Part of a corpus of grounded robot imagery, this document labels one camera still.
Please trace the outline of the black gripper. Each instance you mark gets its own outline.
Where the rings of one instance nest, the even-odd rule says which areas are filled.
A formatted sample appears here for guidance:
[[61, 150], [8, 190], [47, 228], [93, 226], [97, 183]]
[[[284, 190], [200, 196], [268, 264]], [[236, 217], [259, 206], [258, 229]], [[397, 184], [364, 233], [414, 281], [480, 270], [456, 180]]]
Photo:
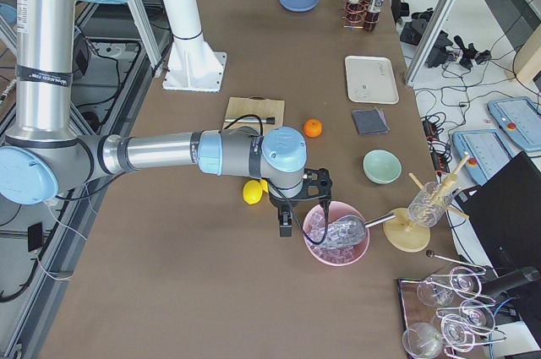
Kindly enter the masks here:
[[278, 184], [277, 180], [268, 180], [269, 197], [277, 208], [280, 237], [292, 236], [293, 208], [300, 202], [317, 200], [324, 211], [325, 221], [329, 220], [332, 180], [325, 168], [305, 168], [292, 187]]

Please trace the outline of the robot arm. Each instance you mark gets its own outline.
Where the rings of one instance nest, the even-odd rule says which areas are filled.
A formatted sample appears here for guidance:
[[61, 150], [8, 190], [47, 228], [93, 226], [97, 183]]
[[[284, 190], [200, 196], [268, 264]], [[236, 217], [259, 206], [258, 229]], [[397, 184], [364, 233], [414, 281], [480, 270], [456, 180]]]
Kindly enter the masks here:
[[146, 138], [78, 135], [69, 127], [75, 5], [128, 0], [17, 0], [16, 120], [1, 148], [1, 193], [38, 204], [92, 180], [145, 168], [196, 165], [205, 173], [264, 179], [280, 233], [292, 233], [294, 206], [317, 189], [331, 204], [326, 169], [306, 167], [301, 133], [241, 127]]

